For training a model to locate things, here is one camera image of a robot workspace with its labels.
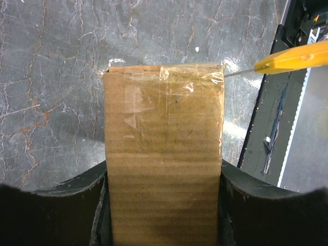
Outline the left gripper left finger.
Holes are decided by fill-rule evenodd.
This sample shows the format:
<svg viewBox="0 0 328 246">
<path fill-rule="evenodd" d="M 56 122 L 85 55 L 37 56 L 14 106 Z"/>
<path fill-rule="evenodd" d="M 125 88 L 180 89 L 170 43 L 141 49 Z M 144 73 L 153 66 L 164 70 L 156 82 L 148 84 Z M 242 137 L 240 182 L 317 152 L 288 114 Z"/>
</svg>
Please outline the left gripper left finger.
<svg viewBox="0 0 328 246">
<path fill-rule="evenodd" d="M 48 190 L 1 185 L 1 245 L 111 245 L 106 162 Z"/>
</svg>

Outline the yellow utility knife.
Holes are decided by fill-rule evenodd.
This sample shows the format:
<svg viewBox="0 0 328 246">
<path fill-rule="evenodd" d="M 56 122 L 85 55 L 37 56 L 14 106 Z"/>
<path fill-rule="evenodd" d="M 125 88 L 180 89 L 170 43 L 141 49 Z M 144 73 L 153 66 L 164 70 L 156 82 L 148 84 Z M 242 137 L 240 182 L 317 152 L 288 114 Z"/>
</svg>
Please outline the yellow utility knife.
<svg viewBox="0 0 328 246">
<path fill-rule="evenodd" d="M 327 65 L 327 40 L 273 53 L 254 65 L 254 68 L 225 75 L 225 78 L 250 72 L 279 74 Z"/>
</svg>

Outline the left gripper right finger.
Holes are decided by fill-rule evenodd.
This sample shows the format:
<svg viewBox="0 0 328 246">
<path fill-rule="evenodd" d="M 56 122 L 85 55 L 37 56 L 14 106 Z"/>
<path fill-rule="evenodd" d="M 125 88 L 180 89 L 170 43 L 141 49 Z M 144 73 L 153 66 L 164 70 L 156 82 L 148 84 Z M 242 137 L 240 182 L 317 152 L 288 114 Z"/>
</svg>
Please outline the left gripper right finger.
<svg viewBox="0 0 328 246">
<path fill-rule="evenodd" d="M 221 166 L 219 245 L 327 245 L 327 189 L 305 194 Z"/>
</svg>

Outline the brown cardboard express box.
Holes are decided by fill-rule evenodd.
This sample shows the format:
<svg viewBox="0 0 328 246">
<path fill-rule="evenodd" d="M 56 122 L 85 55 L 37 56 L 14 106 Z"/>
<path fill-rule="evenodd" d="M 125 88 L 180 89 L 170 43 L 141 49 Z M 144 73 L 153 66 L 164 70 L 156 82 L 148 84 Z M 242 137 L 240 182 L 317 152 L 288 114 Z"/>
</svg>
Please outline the brown cardboard express box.
<svg viewBox="0 0 328 246">
<path fill-rule="evenodd" d="M 105 149 L 114 245 L 218 245 L 225 67 L 111 67 Z"/>
</svg>

